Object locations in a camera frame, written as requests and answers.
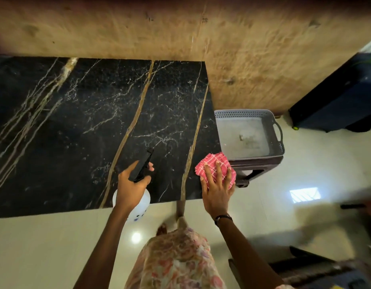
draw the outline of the black wrist band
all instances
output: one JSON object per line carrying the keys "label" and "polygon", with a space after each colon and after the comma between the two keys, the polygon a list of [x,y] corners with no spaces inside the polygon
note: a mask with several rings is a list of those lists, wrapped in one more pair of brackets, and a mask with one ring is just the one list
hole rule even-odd
{"label": "black wrist band", "polygon": [[219,215],[219,216],[217,216],[217,217],[215,218],[215,225],[216,225],[217,227],[218,227],[217,222],[219,222],[219,220],[220,220],[221,218],[227,218],[227,219],[233,221],[232,218],[231,218],[231,216],[228,215],[228,214],[226,214],[226,215]]}

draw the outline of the gray plastic basket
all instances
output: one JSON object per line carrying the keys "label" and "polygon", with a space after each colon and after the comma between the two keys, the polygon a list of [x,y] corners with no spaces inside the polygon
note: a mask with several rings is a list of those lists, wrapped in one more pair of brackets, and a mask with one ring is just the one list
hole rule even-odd
{"label": "gray plastic basket", "polygon": [[[229,160],[269,158],[284,154],[283,132],[267,109],[215,111],[221,150]],[[279,128],[278,140],[274,125]]]}

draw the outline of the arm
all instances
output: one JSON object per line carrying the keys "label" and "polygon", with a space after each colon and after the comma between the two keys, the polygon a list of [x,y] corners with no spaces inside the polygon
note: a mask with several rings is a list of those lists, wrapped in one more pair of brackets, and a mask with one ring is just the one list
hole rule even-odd
{"label": "arm", "polygon": [[[151,181],[150,176],[146,176],[138,183],[128,180],[136,164],[137,161],[118,175],[116,205],[74,289],[109,287],[121,231],[130,212],[140,202],[145,188]],[[152,163],[149,163],[149,169],[154,170]]]}
{"label": "arm", "polygon": [[[234,193],[235,185],[228,189],[231,181],[231,168],[228,169],[224,183],[222,182],[220,162],[217,161],[216,164],[216,183],[213,181],[208,165],[204,166],[204,169],[209,189],[205,180],[200,178],[203,190],[203,203],[205,210],[215,220],[217,216],[227,214],[228,201]],[[282,278],[256,253],[248,240],[230,219],[221,218],[218,226],[246,288],[275,289],[283,284]]]}

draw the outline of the basket handle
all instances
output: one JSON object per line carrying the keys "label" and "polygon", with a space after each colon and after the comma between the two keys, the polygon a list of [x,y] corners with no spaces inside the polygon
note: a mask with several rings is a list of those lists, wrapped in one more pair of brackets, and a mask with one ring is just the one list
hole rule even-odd
{"label": "basket handle", "polygon": [[282,128],[281,126],[274,120],[274,124],[279,128],[279,132],[280,132],[280,146],[282,147],[282,151],[283,151],[283,154],[284,154],[284,145],[283,145],[283,131],[282,131]]}

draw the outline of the pink checkered cloth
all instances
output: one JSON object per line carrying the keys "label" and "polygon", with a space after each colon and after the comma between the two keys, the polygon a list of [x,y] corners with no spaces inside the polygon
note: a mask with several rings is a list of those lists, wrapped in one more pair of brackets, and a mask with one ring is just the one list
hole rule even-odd
{"label": "pink checkered cloth", "polygon": [[[216,164],[215,164],[216,160],[219,160],[221,162],[221,164],[220,164],[221,175],[223,177],[223,182],[224,182],[225,176],[227,175],[228,167],[230,167],[231,165],[230,165],[227,157],[223,154],[223,152],[220,152],[220,153],[217,153],[217,154],[211,154],[211,153],[208,154],[195,167],[196,174],[199,175],[199,176],[202,176],[205,179],[205,181],[207,182],[208,187],[209,187],[209,184],[208,184],[207,176],[205,175],[205,171],[204,171],[204,163],[207,162],[209,168],[211,169],[213,180],[216,181]],[[232,187],[232,185],[235,183],[235,180],[236,180],[236,172],[233,168],[231,169],[231,172],[232,172],[232,174],[231,174],[232,177],[231,177],[231,183],[230,183],[229,188]]]}

